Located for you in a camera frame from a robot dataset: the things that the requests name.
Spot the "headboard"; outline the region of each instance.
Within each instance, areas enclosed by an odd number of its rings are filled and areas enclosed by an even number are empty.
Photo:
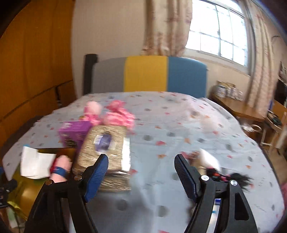
[[[206,95],[204,63],[182,57],[132,56],[98,62],[87,54],[84,65],[83,94],[103,92],[169,91]]]

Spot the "pink stuffed animal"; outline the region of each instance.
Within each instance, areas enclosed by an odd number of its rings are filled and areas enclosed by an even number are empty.
[[[129,113],[125,108],[123,108],[125,102],[120,100],[114,100],[107,106],[111,112],[107,112],[104,115],[105,125],[122,125],[126,126],[128,129],[134,127],[135,116]]]
[[[84,117],[83,121],[89,121],[93,125],[100,125],[102,123],[102,119],[99,117],[102,111],[102,105],[95,101],[87,102],[84,108]]]

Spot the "gold tissue box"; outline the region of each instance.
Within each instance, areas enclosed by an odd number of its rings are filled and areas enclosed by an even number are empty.
[[[129,169],[130,150],[127,129],[123,126],[94,126],[88,133],[80,150],[79,156],[73,166],[74,174],[82,174],[85,169],[92,166],[101,154],[109,159],[108,171],[99,188],[100,191],[117,192],[130,190]],[[107,150],[98,151],[97,145],[103,135],[110,135]]]

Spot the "window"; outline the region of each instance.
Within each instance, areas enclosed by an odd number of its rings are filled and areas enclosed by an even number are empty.
[[[247,34],[237,1],[193,0],[192,13],[186,48],[247,66]]]

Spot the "blue headboard panel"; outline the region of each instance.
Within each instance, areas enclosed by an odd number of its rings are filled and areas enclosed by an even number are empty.
[[[169,92],[178,92],[194,96],[206,95],[207,67],[204,63],[182,57],[168,57]]]

